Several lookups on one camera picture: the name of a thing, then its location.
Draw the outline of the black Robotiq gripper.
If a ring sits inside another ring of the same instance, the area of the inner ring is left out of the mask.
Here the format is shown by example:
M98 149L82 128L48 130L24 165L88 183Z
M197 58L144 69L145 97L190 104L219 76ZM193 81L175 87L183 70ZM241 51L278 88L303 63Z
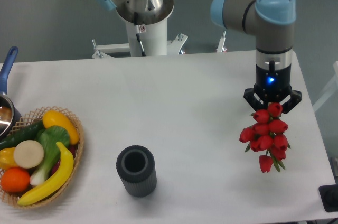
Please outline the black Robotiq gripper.
M291 88L290 74L291 66L270 72L256 65L256 83L244 91L244 99L254 111L267 109L267 102L279 102L282 113L289 113L302 101L302 93Z

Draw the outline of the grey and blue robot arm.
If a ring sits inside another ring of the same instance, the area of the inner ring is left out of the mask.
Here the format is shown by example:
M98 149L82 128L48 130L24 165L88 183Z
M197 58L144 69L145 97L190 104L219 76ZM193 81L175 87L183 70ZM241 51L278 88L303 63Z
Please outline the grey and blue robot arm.
M106 10L116 10L125 21L130 53L160 56L178 53L182 43L167 40L167 19L174 0L97 0ZM256 39L256 82L244 91L254 110L280 103L290 112L302 99L290 85L296 21L296 0L213 0L214 24Z

